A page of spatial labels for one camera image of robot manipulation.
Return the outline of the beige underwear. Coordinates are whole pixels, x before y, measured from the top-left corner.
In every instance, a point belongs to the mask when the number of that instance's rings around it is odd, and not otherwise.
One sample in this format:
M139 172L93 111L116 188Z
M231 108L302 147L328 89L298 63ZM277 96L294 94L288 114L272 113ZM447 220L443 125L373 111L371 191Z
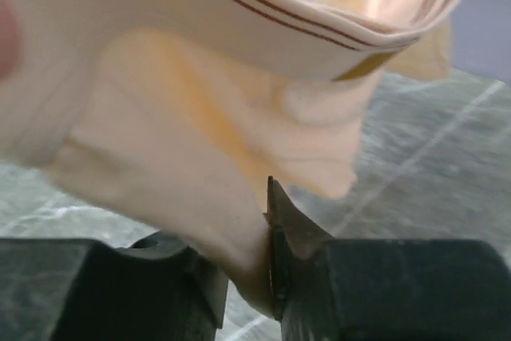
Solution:
M317 0L1 0L1 156L177 234L271 315L266 182L355 181L399 29Z

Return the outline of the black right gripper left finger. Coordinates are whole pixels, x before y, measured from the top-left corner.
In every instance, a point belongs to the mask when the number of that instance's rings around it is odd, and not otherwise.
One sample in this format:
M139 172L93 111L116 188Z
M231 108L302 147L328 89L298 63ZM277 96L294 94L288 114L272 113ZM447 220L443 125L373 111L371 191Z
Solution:
M4 340L212 340L224 273L174 236L1 241Z

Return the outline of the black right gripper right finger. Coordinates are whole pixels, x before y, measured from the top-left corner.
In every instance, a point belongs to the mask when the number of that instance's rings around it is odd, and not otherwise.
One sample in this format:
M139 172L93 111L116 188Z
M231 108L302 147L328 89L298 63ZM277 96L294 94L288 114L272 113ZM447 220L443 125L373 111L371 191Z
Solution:
M267 181L285 340L507 340L510 271L480 240L336 239Z

